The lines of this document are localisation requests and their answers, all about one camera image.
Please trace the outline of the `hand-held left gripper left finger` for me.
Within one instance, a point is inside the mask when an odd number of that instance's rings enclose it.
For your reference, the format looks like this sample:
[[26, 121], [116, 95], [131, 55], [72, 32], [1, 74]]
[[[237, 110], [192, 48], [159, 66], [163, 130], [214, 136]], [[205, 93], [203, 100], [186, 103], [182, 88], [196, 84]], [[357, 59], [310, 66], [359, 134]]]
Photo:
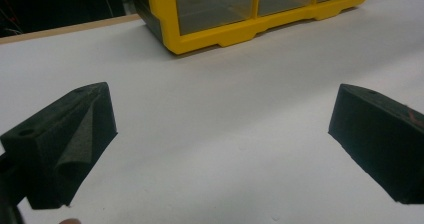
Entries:
[[0, 136], [9, 200], [36, 210], [70, 204], [116, 135], [107, 83], [70, 91]]

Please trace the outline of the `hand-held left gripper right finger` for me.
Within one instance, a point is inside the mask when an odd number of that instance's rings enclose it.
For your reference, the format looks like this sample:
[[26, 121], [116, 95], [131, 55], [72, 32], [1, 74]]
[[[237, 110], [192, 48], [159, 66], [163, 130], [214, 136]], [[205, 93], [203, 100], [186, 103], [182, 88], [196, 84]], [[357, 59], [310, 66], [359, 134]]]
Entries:
[[424, 204], [424, 114], [342, 84], [329, 134], [396, 202]]

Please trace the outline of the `yellow black organizer cabinet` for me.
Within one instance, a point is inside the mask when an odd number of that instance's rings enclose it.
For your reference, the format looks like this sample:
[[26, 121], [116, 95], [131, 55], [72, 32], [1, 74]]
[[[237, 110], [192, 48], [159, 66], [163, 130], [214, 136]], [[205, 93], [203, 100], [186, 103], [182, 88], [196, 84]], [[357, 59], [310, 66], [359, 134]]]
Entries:
[[[333, 0], [323, 2], [306, 10], [302, 20], [323, 20], [340, 12], [360, 5], [365, 0]], [[271, 28], [282, 26], [281, 19], [250, 20], [233, 23], [216, 29], [178, 36], [167, 19], [168, 6], [174, 0], [134, 0], [137, 13], [151, 32], [172, 53], [184, 54], [198, 49], [218, 45], [226, 47], [253, 39], [256, 35]]]

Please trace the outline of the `grid of closed organizer drawers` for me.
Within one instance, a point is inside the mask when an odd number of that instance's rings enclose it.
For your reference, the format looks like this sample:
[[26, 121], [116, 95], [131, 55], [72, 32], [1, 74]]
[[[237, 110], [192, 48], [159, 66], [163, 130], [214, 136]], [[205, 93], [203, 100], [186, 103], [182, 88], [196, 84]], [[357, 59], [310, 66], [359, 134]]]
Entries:
[[307, 9], [327, 1], [333, 0], [174, 0], [167, 19], [178, 36], [274, 16], [284, 25], [304, 19]]

